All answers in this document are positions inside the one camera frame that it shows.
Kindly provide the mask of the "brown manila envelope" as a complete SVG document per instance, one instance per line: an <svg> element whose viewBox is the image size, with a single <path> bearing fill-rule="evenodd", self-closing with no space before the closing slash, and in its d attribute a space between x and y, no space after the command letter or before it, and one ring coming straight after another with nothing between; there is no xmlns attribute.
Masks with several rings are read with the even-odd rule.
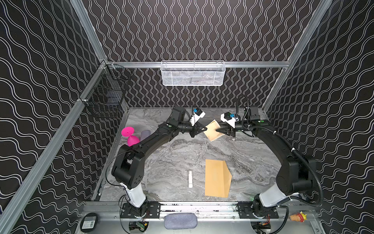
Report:
<svg viewBox="0 0 374 234"><path fill-rule="evenodd" d="M205 195L228 198L232 175L223 160L206 160Z"/></svg>

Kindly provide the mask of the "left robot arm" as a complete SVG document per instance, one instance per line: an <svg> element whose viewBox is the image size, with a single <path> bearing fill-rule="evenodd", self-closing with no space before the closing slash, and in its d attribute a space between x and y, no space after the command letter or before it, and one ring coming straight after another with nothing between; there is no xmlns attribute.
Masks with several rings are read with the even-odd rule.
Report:
<svg viewBox="0 0 374 234"><path fill-rule="evenodd" d="M148 157L159 147L170 142L179 133L188 133L192 138L204 132L207 128L199 120L206 114L201 108L192 110L188 120L188 111L184 107L174 107L168 119L160 124L155 132L143 141L120 147L114 159L112 176L126 191L125 198L130 207L130 213L135 217L144 217L147 212L147 198L143 192L141 181L144 177L145 164Z"/></svg>

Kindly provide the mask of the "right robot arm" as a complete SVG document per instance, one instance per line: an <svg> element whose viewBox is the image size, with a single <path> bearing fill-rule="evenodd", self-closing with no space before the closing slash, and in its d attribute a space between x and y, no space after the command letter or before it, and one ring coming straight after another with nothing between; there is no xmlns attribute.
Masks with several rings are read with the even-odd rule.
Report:
<svg viewBox="0 0 374 234"><path fill-rule="evenodd" d="M231 137L237 132L251 132L281 163L275 184L256 195L251 204L255 217L268 216L276 207L293 199L313 207L322 205L324 195L316 173L316 160L302 155L268 120L262 120L257 107L246 107L243 117L230 112L221 114L217 132Z"/></svg>

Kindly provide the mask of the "tan lined letter paper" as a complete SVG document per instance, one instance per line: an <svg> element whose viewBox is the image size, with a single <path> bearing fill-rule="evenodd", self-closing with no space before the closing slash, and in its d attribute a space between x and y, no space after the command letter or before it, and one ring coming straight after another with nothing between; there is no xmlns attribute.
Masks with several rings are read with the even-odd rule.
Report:
<svg viewBox="0 0 374 234"><path fill-rule="evenodd" d="M213 120L210 124L206 126L206 128L207 130L204 131L204 134L210 141L215 141L216 139L224 135L223 133L217 132L217 130L221 127L216 120Z"/></svg>

